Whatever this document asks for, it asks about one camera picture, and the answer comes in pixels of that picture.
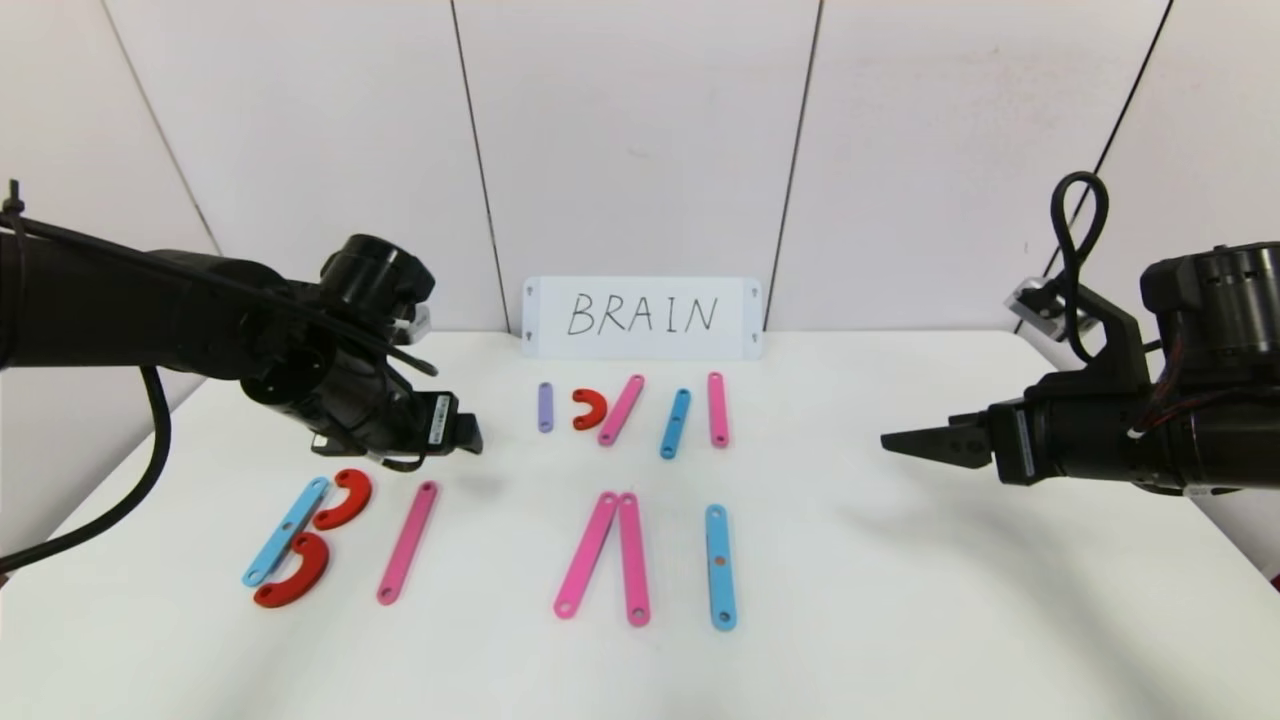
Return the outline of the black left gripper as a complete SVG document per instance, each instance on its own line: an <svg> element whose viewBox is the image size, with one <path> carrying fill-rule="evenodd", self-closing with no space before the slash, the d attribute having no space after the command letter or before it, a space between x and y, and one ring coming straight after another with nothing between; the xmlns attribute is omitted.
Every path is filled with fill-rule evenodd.
<svg viewBox="0 0 1280 720"><path fill-rule="evenodd" d="M385 361L355 354L340 356L340 454L344 456L417 457L484 451L475 414L458 413L447 391L416 391Z"/></svg>

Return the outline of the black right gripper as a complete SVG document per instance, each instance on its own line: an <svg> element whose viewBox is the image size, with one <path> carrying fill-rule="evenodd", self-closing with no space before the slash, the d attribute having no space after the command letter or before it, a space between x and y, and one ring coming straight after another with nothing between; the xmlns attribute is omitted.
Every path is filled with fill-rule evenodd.
<svg viewBox="0 0 1280 720"><path fill-rule="evenodd" d="M1129 482L1135 461L1126 411L1126 405L1093 400L1009 401L948 416L947 427L882 434L879 442L891 454L956 468L984 468L993 455L1007 486L1053 478Z"/></svg>

